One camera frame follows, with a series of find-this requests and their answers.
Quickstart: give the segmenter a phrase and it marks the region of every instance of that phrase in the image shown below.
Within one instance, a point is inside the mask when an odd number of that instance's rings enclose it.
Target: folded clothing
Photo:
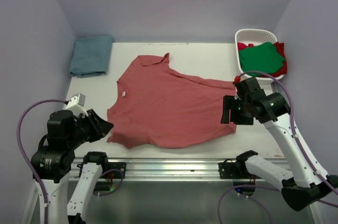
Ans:
[[[169,54],[138,56],[117,89],[107,110],[114,124],[109,142],[182,148],[236,131],[234,123],[220,123],[223,96],[235,95],[232,82],[181,74],[169,67]]]
[[[274,43],[274,46],[276,47],[279,55],[281,55],[285,59],[283,61],[282,68],[280,68],[277,72],[270,73],[271,76],[277,78],[287,73],[287,62],[286,62],[285,53],[284,53],[284,43],[277,42],[277,43]],[[237,48],[239,51],[244,50],[245,48],[248,48],[248,47],[254,47],[254,45],[252,43],[249,43],[248,45],[245,45],[244,43],[237,43]],[[265,75],[259,75],[259,77],[267,78],[267,76]]]
[[[77,39],[70,63],[70,74],[79,78],[106,74],[112,41],[111,35]]]
[[[283,67],[285,61],[270,42],[239,51],[239,60],[244,72],[256,70],[265,73],[277,72]],[[249,75],[259,76],[260,74],[250,73]]]

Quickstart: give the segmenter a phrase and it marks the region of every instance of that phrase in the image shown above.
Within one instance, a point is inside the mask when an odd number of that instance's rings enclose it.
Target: red cloth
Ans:
[[[234,123],[220,123],[223,96],[235,95],[232,82],[181,74],[169,68],[169,54],[138,56],[117,87],[107,110],[109,142],[181,148],[236,131]]]
[[[277,42],[277,43],[274,43],[274,46],[276,47],[279,55],[281,55],[285,59],[284,62],[283,62],[282,68],[280,68],[277,72],[270,73],[271,76],[277,78],[277,77],[287,73],[287,63],[286,63],[286,58],[285,58],[285,54],[284,54],[284,43]],[[237,48],[238,48],[239,51],[244,50],[247,47],[254,47],[254,45],[252,43],[249,43],[249,45],[246,46],[244,43],[237,43]]]

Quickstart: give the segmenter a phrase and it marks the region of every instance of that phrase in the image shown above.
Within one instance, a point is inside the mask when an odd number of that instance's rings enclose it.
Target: green cloth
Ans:
[[[277,52],[276,47],[270,42],[239,51],[239,61],[243,72],[256,70],[274,73],[282,68],[284,60]],[[249,73],[249,75],[259,76],[260,74]]]

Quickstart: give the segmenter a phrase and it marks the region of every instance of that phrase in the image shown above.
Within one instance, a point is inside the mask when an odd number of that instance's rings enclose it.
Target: dark red cloth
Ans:
[[[276,47],[279,55],[281,55],[285,59],[284,62],[283,62],[282,68],[280,68],[277,72],[270,73],[271,76],[277,78],[277,77],[287,73],[287,63],[286,63],[286,58],[285,58],[285,54],[284,54],[284,43],[277,42],[277,43],[274,43],[274,46]],[[249,45],[245,45],[244,43],[237,43],[237,48],[238,48],[239,51],[244,50],[247,47],[254,47],[254,45],[252,43],[249,43]]]

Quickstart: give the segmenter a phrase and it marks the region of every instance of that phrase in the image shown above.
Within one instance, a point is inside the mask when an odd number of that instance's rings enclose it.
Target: cable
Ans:
[[[111,194],[113,194],[115,191],[117,191],[117,190],[121,187],[122,182],[123,182],[123,177],[124,177],[123,172],[122,172],[121,170],[118,170],[118,169],[107,170],[106,172],[102,173],[102,175],[100,176],[100,178],[103,177],[103,176],[105,176],[106,174],[108,174],[108,173],[110,173],[110,172],[119,172],[120,175],[121,175],[121,180],[120,180],[120,182],[118,183],[118,185],[116,186],[116,188],[115,188],[114,190],[109,191],[109,192],[104,193],[104,194],[101,194],[101,193],[95,194],[95,193],[93,193],[95,196],[98,196],[98,197],[104,197],[104,196],[111,195]]]
[[[46,188],[41,180],[41,178],[39,177],[38,173],[36,172],[35,168],[33,167],[33,165],[31,164],[30,159],[28,158],[23,146],[22,146],[22,142],[21,142],[21,126],[22,126],[22,121],[25,118],[25,116],[27,115],[27,113],[33,109],[34,107],[40,105],[40,104],[44,104],[46,102],[60,102],[63,104],[67,104],[66,101],[62,101],[62,100],[45,100],[45,101],[39,101],[36,104],[31,105],[28,109],[26,109],[24,111],[24,113],[21,115],[19,122],[17,123],[17,128],[16,128],[16,140],[17,140],[17,144],[19,146],[19,150],[23,156],[23,158],[25,159],[25,162],[27,163],[28,167],[31,169],[31,171],[33,172],[33,175],[36,179],[36,181],[39,183],[40,187],[41,187],[41,191],[42,191],[42,195],[43,195],[43,201],[44,201],[44,223],[48,224],[48,197],[47,197],[47,192],[46,192]]]
[[[319,199],[318,202],[323,203],[323,204],[326,204],[326,205],[328,205],[328,206],[330,206],[330,207],[336,207],[336,208],[338,208],[338,204],[334,204],[334,203],[331,203],[331,202],[327,202],[327,201],[324,201],[324,200],[321,200],[321,199]]]
[[[220,222],[220,224],[223,224],[223,221],[221,219],[221,203],[222,203],[222,200],[223,200],[224,196],[227,193],[229,193],[229,191],[236,189],[236,188],[259,188],[259,189],[264,189],[264,190],[269,190],[269,191],[278,191],[277,188],[260,186],[260,185],[236,185],[236,186],[228,188],[226,191],[223,192],[220,199],[218,200],[217,216],[218,216],[218,221]],[[257,199],[253,199],[251,197],[246,197],[246,198],[258,203],[259,205],[261,205],[264,208],[264,210],[267,212],[267,214],[269,215],[270,224],[273,222],[273,218],[272,218],[271,213],[261,202],[259,202]]]
[[[320,173],[318,173],[319,171],[317,170],[317,168],[315,167],[315,165],[312,163],[312,161],[308,157],[308,155],[307,155],[305,149],[303,148],[303,146],[302,146],[299,138],[296,136],[297,132],[296,132],[296,129],[295,129],[294,105],[293,105],[293,102],[292,102],[292,99],[291,99],[291,95],[286,90],[285,86],[279,80],[277,80],[275,77],[273,77],[273,76],[271,76],[271,75],[269,75],[267,73],[260,72],[260,71],[246,71],[244,73],[241,73],[239,75],[239,77],[243,76],[244,74],[248,74],[248,73],[259,73],[259,74],[262,74],[262,75],[264,75],[266,77],[269,77],[270,79],[274,80],[276,83],[278,83],[280,85],[280,87],[282,88],[282,90],[286,94],[287,99],[289,100],[291,131],[292,131],[292,134],[293,134],[293,136],[295,138],[295,141],[296,141],[296,143],[297,143],[297,145],[298,145],[301,153],[303,154],[305,160],[308,162],[308,164],[312,168],[312,170],[318,175],[318,177],[326,184],[327,187],[329,187],[336,195],[338,195],[338,190],[336,188],[334,188],[329,182],[327,182],[327,180]]]

